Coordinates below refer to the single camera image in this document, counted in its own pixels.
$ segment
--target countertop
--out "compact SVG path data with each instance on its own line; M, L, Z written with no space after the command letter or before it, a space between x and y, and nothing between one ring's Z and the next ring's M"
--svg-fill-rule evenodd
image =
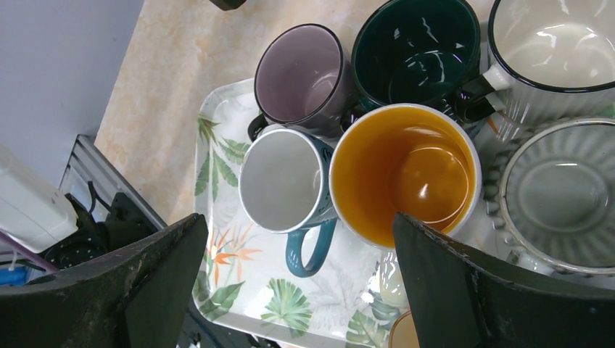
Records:
M197 115L215 88L254 75L268 44L306 22L347 51L384 0L145 0L95 145L167 222L194 211ZM469 0L481 22L493 0Z

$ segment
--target blue object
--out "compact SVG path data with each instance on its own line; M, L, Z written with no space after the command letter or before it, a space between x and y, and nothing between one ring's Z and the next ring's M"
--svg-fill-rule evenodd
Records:
M294 276L300 278L311 277L321 269L325 262L326 255L329 253L336 222L337 219L331 219L321 224L316 247L306 266L303 265L303 261L301 260L301 248L303 246L305 234L309 231L309 228L302 228L288 234L288 241L286 242L286 265Z
M1 285L23 285L28 271L25 267L16 267L14 270L8 268L0 269L0 286Z

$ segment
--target black mug rim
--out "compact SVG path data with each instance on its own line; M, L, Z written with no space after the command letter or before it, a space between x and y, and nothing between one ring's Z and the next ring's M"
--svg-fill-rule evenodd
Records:
M502 57L502 54L498 50L498 45L496 45L495 43L495 35L493 33L493 30L495 27L495 24L494 24L495 14L498 11L498 7L500 6L501 2L502 0L495 0L495 2L493 3L493 7L491 8L491 13L489 15L489 29L488 29L487 40L489 41L489 48L491 52L493 53L493 57L495 58L495 60L515 80L521 81L522 83L525 83L528 86L542 89L544 91L549 91L549 92L554 92L554 93L563 93L563 94L597 92L597 91L604 91L606 89L615 87L615 80L611 82L607 82L607 83L602 83L600 85L587 86L587 87L572 87L572 88L556 87L556 86L551 86L551 85L546 85L544 83L536 82L516 72L510 65L508 65L508 63L506 63L506 61Z
M386 105L390 105L391 103L383 102L383 101L375 98L374 96L369 94L364 89L364 87L361 85L361 82L359 81L359 77L357 76L357 70L356 70L356 64L355 64L356 63L356 59L357 59L357 47L358 47L358 44L359 44L359 40L361 39L361 37L365 33L368 25L373 21L373 19L378 14L380 14L382 11L384 11L387 7L393 6L394 4L396 4L397 2L400 2L400 1L405 1L405 0L391 0L391 1L388 1L386 4L380 6L376 11L374 11L369 16L369 18L363 23L363 26L361 26L361 29L359 30L359 33L357 34L357 38L355 39L355 44L352 46L352 58L351 58L351 62L352 62L352 77L355 80L355 85L357 86L357 88L358 88L358 90L359 90L359 92L360 92L360 94L362 96L366 97L371 102L373 102L374 104L379 105L380 107L383 107L383 106L386 106ZM438 101L440 101L442 99L445 99L445 98L449 97L451 94L454 94L455 91L457 91L465 82L467 82L468 78L470 77L470 74L472 73L472 70L474 69L474 67L478 63L479 54L480 54L480 45L481 45L481 34L480 34L480 22L479 22L479 19L476 16L476 12L472 8L472 6L470 6L470 4L466 0L455 0L455 1L457 1L459 4L461 4L462 6L464 6L468 10L468 13L471 16L471 19L474 21L474 37L477 40L477 43L474 44L474 48L472 49L472 53L470 55L470 60L468 61L468 64L466 65L466 70L463 72L461 77L459 77L457 82L455 82L453 84L453 86L451 87L451 89L447 93L443 93L443 94L440 94L439 96L434 96L434 97L432 97L430 99L423 100L423 101L412 101L412 102L411 101L403 101L403 103L429 104L429 103L438 102Z
M260 71L260 65L263 63L263 59L265 58L265 56L267 55L267 53L269 52L269 50L271 49L272 45L277 42L277 40L279 40L282 36L286 35L287 33L298 29L298 28L302 28L302 27L317 27L320 29L324 29L329 35L331 35L331 37L334 39L335 44L337 45L337 50L339 52L339 71L337 73L337 79L335 80L335 84L333 86L333 89L331 89L331 93L329 93L329 95L326 97L326 99L323 101L323 103L316 108L316 110L314 110L313 112L311 112L310 114L304 116L303 118L299 119L299 120L294 120L294 121L283 121L283 120L278 120L272 116L270 116L269 114L267 114L267 112L263 109L263 107L260 105L260 101L258 101L258 93L257 93L257 88L256 88L256 81L258 80L258 72ZM265 52L263 52L263 55L260 56L259 62L258 62L258 66L256 67L256 73L254 74L254 97L256 99L256 104L258 106L258 109L262 112L263 116L270 120L273 123L279 124L279 125L296 125L299 123L304 122L305 120L314 117L315 115L317 115L324 107L325 105L327 105L329 103L329 100L331 100L331 98L333 98L333 95L335 94L335 91L337 91L337 87L339 86L339 82L342 79L342 71L344 69L344 49L342 48L342 43L339 41L339 38L337 37L337 35L335 35L335 33L327 28L324 25L321 24L317 24L317 23L304 23L304 24L299 24L299 25L295 25L294 27L285 30L282 34L278 35L278 37L276 37L273 41L271 41L271 43L269 43L269 45L267 46L267 49L265 50Z

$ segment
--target white appliance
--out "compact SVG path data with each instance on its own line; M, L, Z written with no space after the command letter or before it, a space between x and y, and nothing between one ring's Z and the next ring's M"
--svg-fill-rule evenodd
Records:
M71 203L0 144L0 228L39 253L77 231Z

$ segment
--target gray wall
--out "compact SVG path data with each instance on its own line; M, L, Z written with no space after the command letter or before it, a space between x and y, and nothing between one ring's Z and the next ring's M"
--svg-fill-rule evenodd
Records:
M0 0L0 141L58 186L96 134L143 0Z

